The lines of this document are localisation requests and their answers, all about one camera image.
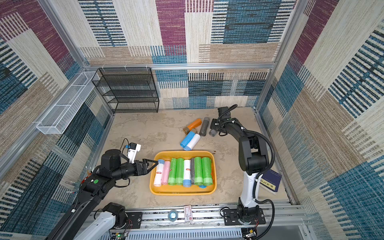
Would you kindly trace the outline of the white blue trash bag roll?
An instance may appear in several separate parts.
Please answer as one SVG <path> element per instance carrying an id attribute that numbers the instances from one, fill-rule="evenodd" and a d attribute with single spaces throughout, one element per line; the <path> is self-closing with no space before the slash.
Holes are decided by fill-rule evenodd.
<path id="1" fill-rule="evenodd" d="M 164 164 L 165 164 L 165 161 L 163 159 L 158 160 L 158 165 L 156 167 L 156 174 L 155 174 L 155 178 L 154 178 L 154 186 L 155 187 L 161 187 L 162 186 Z"/>

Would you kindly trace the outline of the pink trash bag roll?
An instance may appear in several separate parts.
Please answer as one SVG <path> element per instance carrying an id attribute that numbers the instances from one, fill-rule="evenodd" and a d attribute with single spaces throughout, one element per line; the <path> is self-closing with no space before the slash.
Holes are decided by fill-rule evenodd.
<path id="1" fill-rule="evenodd" d="M 169 173 L 170 173 L 170 166 L 171 166 L 171 162 L 170 161 L 165 161 L 164 168 L 163 168 L 163 174 L 162 174 L 162 180 L 161 180 L 162 185 L 167 185 L 168 184 Z"/>

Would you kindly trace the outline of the light blue trash bag roll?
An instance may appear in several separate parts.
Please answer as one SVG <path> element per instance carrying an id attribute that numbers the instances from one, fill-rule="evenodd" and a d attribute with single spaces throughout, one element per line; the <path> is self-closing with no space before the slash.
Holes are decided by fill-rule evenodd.
<path id="1" fill-rule="evenodd" d="M 196 130 L 192 130 L 190 131 L 186 137 L 182 140 L 182 142 L 180 143 L 181 147 L 184 149 L 188 143 L 191 141 L 191 139 L 194 137 L 194 135 L 196 134 Z"/>

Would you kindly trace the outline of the white blue-end trash bag roll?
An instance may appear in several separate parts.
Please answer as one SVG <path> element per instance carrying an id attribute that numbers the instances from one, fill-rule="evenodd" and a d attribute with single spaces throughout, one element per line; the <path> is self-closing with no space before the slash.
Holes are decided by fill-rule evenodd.
<path id="1" fill-rule="evenodd" d="M 191 139 L 191 141 L 188 143 L 188 145 L 184 148 L 184 150 L 185 151 L 193 150 L 193 148 L 197 145 L 200 139 L 201 139 L 201 136 L 199 134 L 195 134 L 194 137 Z"/>

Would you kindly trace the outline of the short green trash bag roll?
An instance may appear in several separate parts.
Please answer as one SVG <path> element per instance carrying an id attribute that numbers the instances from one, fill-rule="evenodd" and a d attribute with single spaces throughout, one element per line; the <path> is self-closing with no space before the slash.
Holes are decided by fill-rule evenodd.
<path id="1" fill-rule="evenodd" d="M 176 178 L 175 178 L 175 184 L 177 186 L 183 185 L 183 177 L 184 177 L 184 159 L 178 158 L 177 167 L 176 167 Z"/>

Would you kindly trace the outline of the dark grey trash bag roll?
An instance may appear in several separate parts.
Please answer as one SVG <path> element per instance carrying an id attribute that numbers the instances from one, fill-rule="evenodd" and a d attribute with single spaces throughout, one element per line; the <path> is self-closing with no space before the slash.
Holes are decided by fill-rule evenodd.
<path id="1" fill-rule="evenodd" d="M 191 158 L 191 185 L 195 184 L 195 158 Z"/>

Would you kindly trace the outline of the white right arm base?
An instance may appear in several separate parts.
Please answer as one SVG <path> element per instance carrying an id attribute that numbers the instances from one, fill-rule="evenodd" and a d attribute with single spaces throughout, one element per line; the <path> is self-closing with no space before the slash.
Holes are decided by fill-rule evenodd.
<path id="1" fill-rule="evenodd" d="M 237 207 L 220 210 L 226 226 L 266 224 L 263 209 L 260 207 L 261 200 L 258 200 L 262 176 L 257 178 L 257 174 L 249 176 L 244 173 L 243 190 Z"/>

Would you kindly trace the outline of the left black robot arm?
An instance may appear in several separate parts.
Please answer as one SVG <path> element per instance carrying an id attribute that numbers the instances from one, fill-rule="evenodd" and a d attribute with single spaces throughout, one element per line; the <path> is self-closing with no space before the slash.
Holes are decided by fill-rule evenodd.
<path id="1" fill-rule="evenodd" d="M 117 188 L 118 180 L 145 176 L 157 167 L 159 162 L 143 159 L 133 163 L 118 149 L 107 150 L 102 155 L 101 164 L 87 177 L 70 209 L 60 219 L 46 237 L 47 240 L 72 240 L 89 214 L 98 206 L 112 188 Z"/>

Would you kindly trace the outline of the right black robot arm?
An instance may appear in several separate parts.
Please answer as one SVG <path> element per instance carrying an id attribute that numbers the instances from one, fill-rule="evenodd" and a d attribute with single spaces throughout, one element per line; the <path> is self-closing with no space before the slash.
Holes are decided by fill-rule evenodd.
<path id="1" fill-rule="evenodd" d="M 210 125 L 212 135 L 232 136 L 238 143 L 238 162 L 244 172 L 240 206 L 244 209 L 265 204 L 258 199 L 261 178 L 275 163 L 276 154 L 270 140 L 263 134 L 246 129 L 238 119 L 231 117 L 231 111 L 238 105 L 218 108 L 218 117 Z"/>

